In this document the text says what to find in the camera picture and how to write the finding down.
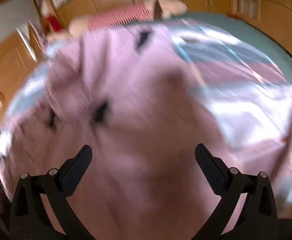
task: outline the metal screw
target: metal screw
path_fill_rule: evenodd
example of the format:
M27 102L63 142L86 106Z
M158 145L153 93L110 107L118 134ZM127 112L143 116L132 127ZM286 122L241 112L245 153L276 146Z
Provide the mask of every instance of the metal screw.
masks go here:
M28 173L25 172L25 173L21 174L22 179L25 179L26 177L28 177Z
M259 175L261 175L263 178L267 178L267 173L265 171L261 171Z
M229 169L229 171L232 173L232 174L237 174L238 173L238 169L232 167Z
M56 175L57 172L58 172L57 169L51 169L51 170L49 171L49 175L51 175L51 176Z

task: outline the plush toy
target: plush toy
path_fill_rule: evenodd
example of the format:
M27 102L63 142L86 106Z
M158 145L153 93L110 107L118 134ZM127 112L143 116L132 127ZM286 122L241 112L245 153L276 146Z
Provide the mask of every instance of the plush toy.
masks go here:
M70 22L68 31L72 37L78 38L89 30L98 32L133 21L170 19L174 15L183 15L187 11L187 6L179 0L144 0L139 4L112 9L104 13L77 17ZM63 31L62 34L49 34L48 39L56 40L68 36L67 31Z

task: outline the pink bedding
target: pink bedding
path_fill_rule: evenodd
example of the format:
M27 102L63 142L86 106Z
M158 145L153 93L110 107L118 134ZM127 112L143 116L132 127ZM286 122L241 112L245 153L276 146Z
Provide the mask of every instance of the pink bedding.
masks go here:
M169 30L157 26L136 51L143 28L88 33L63 48L45 96L14 132L0 168L11 198L23 172L45 174L90 145L93 161L67 200L98 240L192 239L219 201L196 163L199 143L242 173L266 171L275 196L292 175L292 134L263 141L249 157L230 152L216 118L189 96L197 81L173 48ZM215 82L213 70L207 71L207 83ZM268 75L272 82L284 80L276 70ZM92 113L105 101L105 119L94 123ZM47 124L51 109L58 117L54 129ZM292 114L288 120L292 131ZM240 210L238 205L227 230Z

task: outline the teal bedspread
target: teal bedspread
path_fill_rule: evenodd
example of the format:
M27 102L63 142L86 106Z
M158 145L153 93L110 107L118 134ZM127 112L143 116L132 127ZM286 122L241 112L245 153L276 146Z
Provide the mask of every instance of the teal bedspread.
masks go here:
M224 29L269 56L292 84L292 57L276 42L249 24L214 13L188 13L182 17L175 18L192 18Z

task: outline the black mount arm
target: black mount arm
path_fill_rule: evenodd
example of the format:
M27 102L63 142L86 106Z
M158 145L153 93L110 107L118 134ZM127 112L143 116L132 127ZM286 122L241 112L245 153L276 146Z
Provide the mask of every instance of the black mount arm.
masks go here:
M195 158L221 200L192 240L292 240L292 220L277 218L274 195L265 172L253 176L228 168L203 144L196 147ZM22 174L12 201L11 239L94 240L66 201L75 192L91 160L91 148L84 146L59 170L51 169L41 176ZM244 193L247 193L246 201L235 227L222 234ZM47 195L65 235L52 227L40 194Z

